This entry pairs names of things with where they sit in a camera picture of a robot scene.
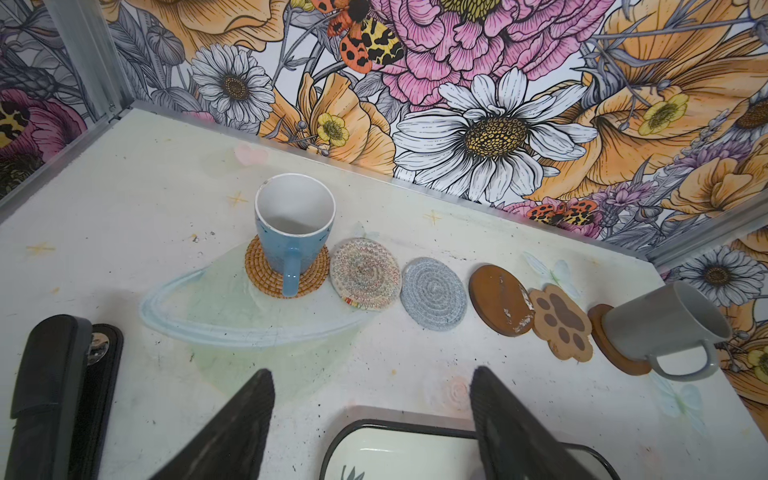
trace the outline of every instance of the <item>pink peony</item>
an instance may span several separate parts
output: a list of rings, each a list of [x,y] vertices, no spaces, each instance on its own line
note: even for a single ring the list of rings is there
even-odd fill
[[[517,204],[505,205],[502,207],[502,210],[505,212],[509,212],[518,217],[528,218],[528,212],[538,207],[539,205],[549,204],[549,205],[554,205],[555,208],[557,208],[560,204],[565,203],[565,207],[569,208],[577,204],[578,202],[579,202],[579,199],[577,198],[571,198],[570,200],[564,202],[563,200],[544,197],[544,199],[541,201],[540,204],[537,204],[533,200],[524,200]],[[563,230],[567,230],[569,232],[574,232],[574,233],[578,233],[579,235],[584,235],[585,237],[598,238],[598,235],[600,235],[600,231],[601,231],[600,220],[602,220],[603,214],[599,211],[595,211],[593,215],[594,215],[594,219],[592,220],[592,223],[588,223],[586,225],[571,225],[568,222],[560,222],[558,224],[558,227]]]
[[[30,157],[47,162],[86,129],[80,115],[57,98],[34,100],[9,88],[0,91],[0,101],[4,111],[20,111],[27,121],[23,132],[0,148],[0,161]]]
[[[512,67],[535,80],[563,64],[600,26],[614,0],[371,0],[393,23],[406,56],[381,70],[393,97],[428,108],[444,83]]]

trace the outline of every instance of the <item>paw-shaped coaster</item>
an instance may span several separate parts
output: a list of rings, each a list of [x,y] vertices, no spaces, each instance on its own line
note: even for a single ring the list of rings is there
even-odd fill
[[[547,285],[544,291],[532,290],[535,315],[533,331],[547,340],[549,349],[560,360],[571,357],[579,362],[592,358],[589,334],[592,323],[582,309],[565,292],[555,285]]]

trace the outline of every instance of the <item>multicolored woven coaster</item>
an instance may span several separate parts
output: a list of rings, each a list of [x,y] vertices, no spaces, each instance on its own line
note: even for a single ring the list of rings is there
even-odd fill
[[[298,298],[319,289],[328,277],[329,265],[328,247],[323,247],[310,268],[299,276],[299,294],[287,297],[283,296],[283,276],[272,270],[266,261],[258,236],[251,240],[245,253],[245,271],[251,283],[275,298]]]
[[[400,293],[400,267],[381,244],[353,238],[340,244],[331,259],[331,283],[349,305],[384,310]]]
[[[416,323],[439,332],[457,326],[467,312],[464,284],[434,258],[417,258],[406,266],[400,300]]]

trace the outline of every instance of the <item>table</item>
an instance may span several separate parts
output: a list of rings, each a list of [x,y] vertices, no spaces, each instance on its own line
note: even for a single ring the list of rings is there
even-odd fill
[[[434,257],[466,283],[477,266],[494,263],[528,288],[542,281],[523,251],[549,266],[564,259],[582,308],[662,285],[642,260],[351,167],[257,145],[263,161],[245,167],[233,153],[242,143],[134,109],[0,225],[0,469],[26,336],[47,316],[71,313],[125,335],[101,478],[149,477],[260,367],[273,370],[278,397],[261,478],[317,478],[352,407],[466,423],[467,385],[479,365],[556,438],[594,448],[627,480],[764,478],[768,443],[722,373],[693,384],[703,398],[699,433],[686,415],[669,415],[648,376],[619,372],[598,349],[588,363],[562,362],[533,333],[498,335],[471,307],[447,333],[424,330],[397,303],[328,339],[261,350],[191,346],[149,330],[137,311],[143,295],[251,239],[257,188],[286,171],[318,178],[336,196],[330,247],[364,230],[401,265]],[[674,372],[695,360],[692,353],[666,365]]]

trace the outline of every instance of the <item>small yellow flower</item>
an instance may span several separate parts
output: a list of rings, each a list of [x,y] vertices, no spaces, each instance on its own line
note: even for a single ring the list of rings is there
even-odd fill
[[[315,5],[312,5],[310,0],[290,0],[290,6],[301,8],[305,12],[311,12],[315,9]]]
[[[667,101],[660,101],[643,115],[643,124],[637,130],[640,135],[657,134],[685,114],[688,95],[677,94]]]
[[[768,383],[768,346],[751,350],[746,361],[752,366],[755,376],[761,382]]]
[[[317,118],[317,136],[334,147],[343,147],[349,140],[349,131],[344,127],[344,119],[336,115],[325,113]]]

